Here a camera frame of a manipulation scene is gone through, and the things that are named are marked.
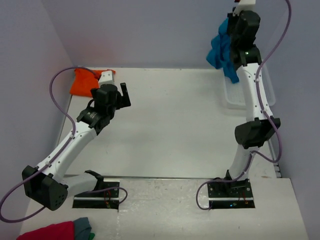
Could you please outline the blue t shirt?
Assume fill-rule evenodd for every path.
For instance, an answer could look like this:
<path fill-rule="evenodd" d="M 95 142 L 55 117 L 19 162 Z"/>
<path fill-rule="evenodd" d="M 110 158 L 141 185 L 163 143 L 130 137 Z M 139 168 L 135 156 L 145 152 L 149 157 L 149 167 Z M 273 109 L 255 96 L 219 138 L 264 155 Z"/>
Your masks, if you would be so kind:
<path fill-rule="evenodd" d="M 211 40 L 211 50 L 207 54 L 206 60 L 215 69 L 222 69 L 224 76 L 229 78 L 232 84 L 236 84 L 240 80 L 230 59 L 231 40 L 227 29 L 228 18 L 219 26 L 217 36 Z"/>

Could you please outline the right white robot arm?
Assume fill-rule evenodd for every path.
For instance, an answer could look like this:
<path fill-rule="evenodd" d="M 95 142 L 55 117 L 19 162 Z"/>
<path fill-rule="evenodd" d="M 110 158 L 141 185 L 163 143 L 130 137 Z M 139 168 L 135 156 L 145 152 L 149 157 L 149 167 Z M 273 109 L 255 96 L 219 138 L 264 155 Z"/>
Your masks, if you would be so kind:
<path fill-rule="evenodd" d="M 227 17 L 230 60 L 238 74 L 246 109 L 246 122 L 234 130 L 238 147 L 223 184 L 224 193 L 233 197 L 241 191 L 238 181 L 249 178 L 255 154 L 275 134 L 281 121 L 273 116 L 260 73 L 262 58 L 255 45 L 260 16 L 252 10 L 241 10 L 239 13 L 229 13 Z"/>

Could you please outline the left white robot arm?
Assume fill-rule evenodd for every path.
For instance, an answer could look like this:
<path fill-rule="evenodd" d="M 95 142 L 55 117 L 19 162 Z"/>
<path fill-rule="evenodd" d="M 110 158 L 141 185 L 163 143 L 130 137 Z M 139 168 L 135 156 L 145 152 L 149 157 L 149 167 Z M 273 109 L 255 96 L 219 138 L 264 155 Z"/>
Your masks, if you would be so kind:
<path fill-rule="evenodd" d="M 131 106 L 124 82 L 119 87 L 103 84 L 99 88 L 93 88 L 91 94 L 92 99 L 58 147 L 37 166 L 28 165 L 22 171 L 26 196 L 51 211 L 60 208 L 68 197 L 82 193 L 97 197 L 112 190 L 110 187 L 104 188 L 103 176 L 92 170 L 74 177 L 65 177 L 72 162 L 110 123 L 115 112 Z"/>

